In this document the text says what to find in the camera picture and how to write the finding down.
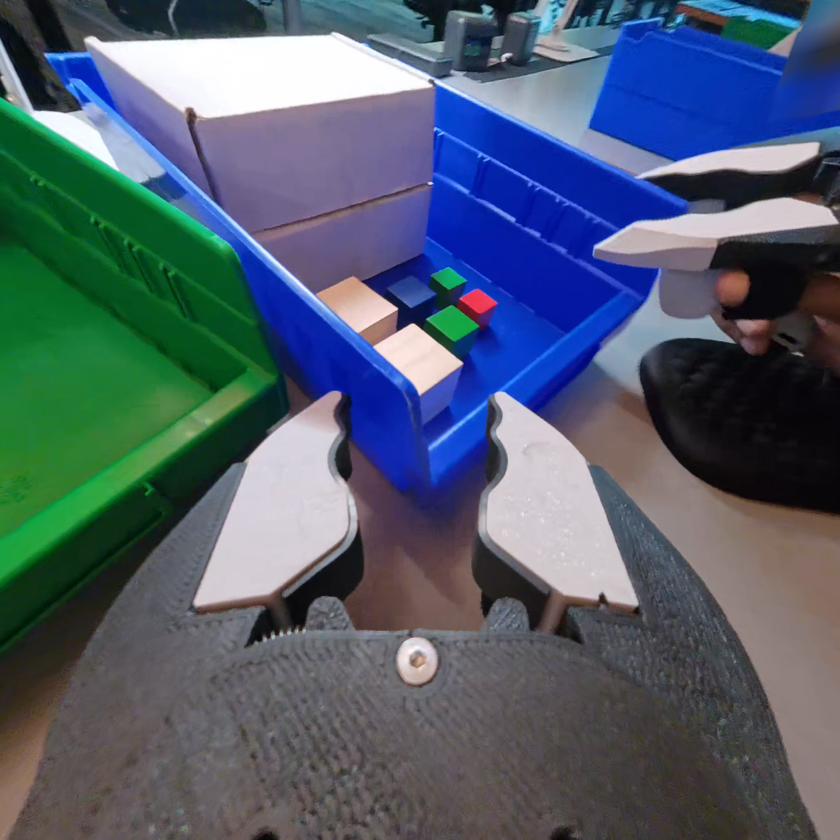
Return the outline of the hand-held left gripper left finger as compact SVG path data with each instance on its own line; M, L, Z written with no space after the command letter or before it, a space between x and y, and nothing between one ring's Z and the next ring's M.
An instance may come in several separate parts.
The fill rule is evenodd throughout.
M360 537L348 478L349 398L328 392L279 425L245 462L196 593L197 613L290 599L348 559Z

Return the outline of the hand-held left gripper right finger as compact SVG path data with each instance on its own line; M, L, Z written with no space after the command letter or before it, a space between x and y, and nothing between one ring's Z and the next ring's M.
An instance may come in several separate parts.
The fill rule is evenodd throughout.
M634 583L585 457L504 392L488 400L486 437L474 550L484 602L519 602L533 631L559 630L572 607L635 614Z

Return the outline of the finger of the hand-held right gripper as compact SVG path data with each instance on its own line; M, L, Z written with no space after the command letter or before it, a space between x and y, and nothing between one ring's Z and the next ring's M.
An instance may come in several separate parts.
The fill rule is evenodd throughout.
M717 213L630 223L593 247L619 266L706 270L789 256L811 266L838 247L838 210L799 198L764 199Z
M759 201L811 189L823 158L819 143L719 150L637 175L686 201Z

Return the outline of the blue plastic bin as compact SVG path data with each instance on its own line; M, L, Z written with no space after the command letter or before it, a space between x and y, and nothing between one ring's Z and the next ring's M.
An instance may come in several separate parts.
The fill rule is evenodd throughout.
M838 128L837 111L772 116L785 61L661 18L626 23L589 127L670 160Z
M533 129L466 94L438 86L434 185L424 252L374 276L452 267L497 301L441 414L427 424L418 397L214 201L114 108L87 52L47 53L92 117L129 143L135 180L182 206L240 258L279 365L312 398L351 399L353 441L394 488L424 494L461 474L485 448L487 400L506 392L540 409L594 360L648 297L654 269L613 266L593 248L639 219L681 215L686 202Z

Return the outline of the wooden cube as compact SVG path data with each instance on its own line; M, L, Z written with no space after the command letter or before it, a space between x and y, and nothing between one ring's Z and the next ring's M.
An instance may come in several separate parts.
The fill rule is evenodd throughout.
M409 324L374 345L414 385L422 425L450 404L464 363L415 324Z
M376 345L397 329L398 308L361 280L349 277L317 298L366 342Z

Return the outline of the green plastic bin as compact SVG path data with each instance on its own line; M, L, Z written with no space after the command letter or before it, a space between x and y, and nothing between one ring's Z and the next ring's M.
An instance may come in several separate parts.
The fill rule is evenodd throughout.
M287 415L231 245L2 101L1 646Z

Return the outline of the blue cube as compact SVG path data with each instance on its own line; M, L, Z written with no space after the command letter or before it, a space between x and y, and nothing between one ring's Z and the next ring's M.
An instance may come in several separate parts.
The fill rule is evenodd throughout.
M434 291L414 276L392 283L385 289L384 297L397 308L397 331L410 324L422 326L437 309Z

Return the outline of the grey desk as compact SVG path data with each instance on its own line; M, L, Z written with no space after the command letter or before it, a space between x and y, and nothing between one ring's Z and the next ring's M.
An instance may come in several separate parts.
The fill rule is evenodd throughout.
M838 838L838 517L735 498L677 463L648 416L637 365L660 341L718 331L709 319L664 316L656 298L541 414L614 477L714 594L763 682L817 832ZM351 452L365 559L353 620L381 631L477 629L469 561L483 463L416 499ZM83 648L147 552L105 570L2 657L2 838Z

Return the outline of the dark desk mat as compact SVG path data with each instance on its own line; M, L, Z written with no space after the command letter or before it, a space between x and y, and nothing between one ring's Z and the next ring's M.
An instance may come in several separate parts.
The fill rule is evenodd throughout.
M515 65L510 61L497 62L491 64L485 70L477 71L455 71L451 74L452 79L466 78L478 83L488 83L492 81L501 81L511 78L519 78L530 76L546 70L563 69L579 65L584 62L594 60L596 58L608 57L614 51L614 45L607 45L599 49L595 49L590 56L575 59L573 61L558 61L552 58L532 56L526 65Z

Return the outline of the person's right hand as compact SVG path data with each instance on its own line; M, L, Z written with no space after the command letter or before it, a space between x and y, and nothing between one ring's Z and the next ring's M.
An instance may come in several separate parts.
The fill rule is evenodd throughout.
M712 314L714 322L730 339L750 355L766 354L773 343L778 323L770 320L727 319L725 308L743 302L749 293L749 277L740 270L728 270L717 279L716 295L721 306ZM812 275L799 300L797 314L812 325L804 354L839 370L839 275Z

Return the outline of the red cube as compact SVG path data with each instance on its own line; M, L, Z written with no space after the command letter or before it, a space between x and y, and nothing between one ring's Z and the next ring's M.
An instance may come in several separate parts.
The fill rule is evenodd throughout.
M471 319L479 330L485 330L489 327L497 305L495 298L479 288L468 291L456 303L457 309Z

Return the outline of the large green cube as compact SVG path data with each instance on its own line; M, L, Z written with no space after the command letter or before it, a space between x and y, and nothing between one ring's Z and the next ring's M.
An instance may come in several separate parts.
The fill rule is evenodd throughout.
M471 352L480 334L479 324L452 305L428 317L423 330L460 360Z

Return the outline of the small green cube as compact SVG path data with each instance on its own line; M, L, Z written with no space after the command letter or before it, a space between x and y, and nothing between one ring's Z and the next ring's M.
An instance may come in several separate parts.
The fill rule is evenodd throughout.
M433 273L428 285L435 295L437 309L456 306L466 292L466 283L466 278L451 267Z

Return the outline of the dark grey device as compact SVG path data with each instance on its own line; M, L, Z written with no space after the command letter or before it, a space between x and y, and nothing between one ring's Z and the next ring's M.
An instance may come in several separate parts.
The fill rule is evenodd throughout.
M496 34L497 23L493 17L463 10L449 11L444 30L444 57L451 61L451 69L487 70Z
M534 52L541 18L533 12L516 12L507 17L501 48L500 61L515 67L526 66Z

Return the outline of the dark grey flat bar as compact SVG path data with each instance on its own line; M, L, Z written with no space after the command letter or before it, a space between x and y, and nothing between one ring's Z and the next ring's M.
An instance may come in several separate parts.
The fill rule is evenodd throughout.
M444 53L444 43L418 44L389 34L368 35L367 45L435 79L451 75L454 60Z

